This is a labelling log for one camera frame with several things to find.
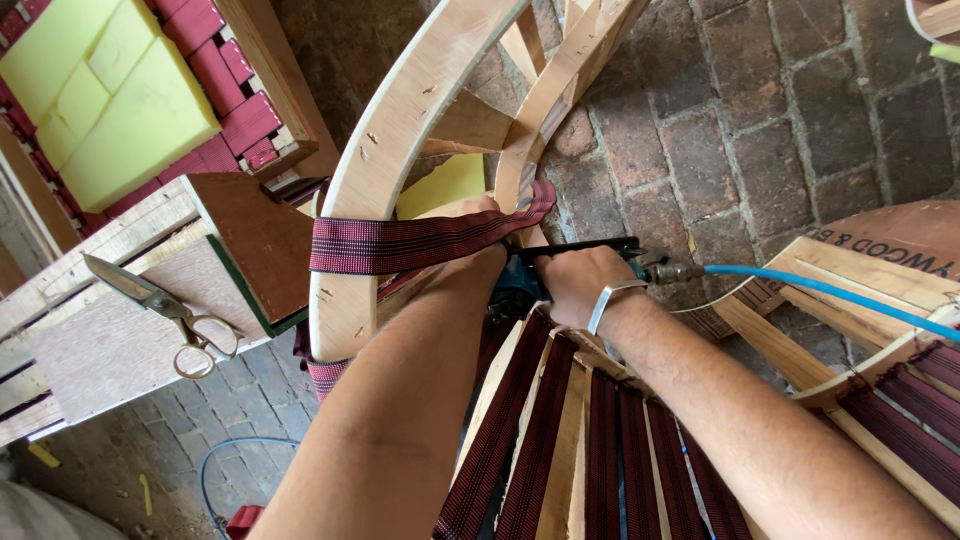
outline dirt floor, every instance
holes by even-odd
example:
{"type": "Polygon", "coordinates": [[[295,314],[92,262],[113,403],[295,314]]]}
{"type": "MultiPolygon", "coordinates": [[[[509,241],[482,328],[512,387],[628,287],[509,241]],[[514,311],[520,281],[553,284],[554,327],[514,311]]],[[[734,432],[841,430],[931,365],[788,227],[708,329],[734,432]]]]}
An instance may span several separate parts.
{"type": "MultiPolygon", "coordinates": [[[[429,14],[430,0],[273,0],[339,148],[429,14]]],[[[534,0],[549,56],[563,0],[534,0]]],[[[635,234],[674,258],[762,264],[792,239],[861,210],[956,198],[960,68],[934,61],[899,0],[658,0],[547,146],[538,174],[561,201],[554,241],[635,234]]],[[[491,50],[467,88],[516,113],[528,84],[491,50]]],[[[422,160],[422,175],[442,159],[422,160]]],[[[487,160],[492,167],[495,157],[487,160]]],[[[695,307],[730,278],[665,287],[695,307]]],[[[771,319],[832,369],[863,357],[791,307],[771,319]]],[[[13,450],[15,476],[86,508],[131,538],[214,538],[196,468],[227,438],[299,439],[316,414],[292,336],[44,441],[63,465],[13,450]],[[147,517],[139,475],[148,477],[147,517]]],[[[785,382],[739,337],[721,346],[785,382]]],[[[220,514],[265,503],[292,452],[224,450],[210,471],[220,514]]]]}

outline forearm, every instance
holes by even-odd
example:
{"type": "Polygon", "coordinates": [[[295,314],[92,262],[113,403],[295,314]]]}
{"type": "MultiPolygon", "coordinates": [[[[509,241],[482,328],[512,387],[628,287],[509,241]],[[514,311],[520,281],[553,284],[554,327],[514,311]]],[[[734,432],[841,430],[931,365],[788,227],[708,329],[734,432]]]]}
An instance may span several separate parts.
{"type": "Polygon", "coordinates": [[[613,307],[600,333],[772,538],[947,536],[862,453],[649,297],[613,307]]]}
{"type": "Polygon", "coordinates": [[[497,246],[450,262],[358,355],[252,538],[429,537],[504,253],[497,246]]]}

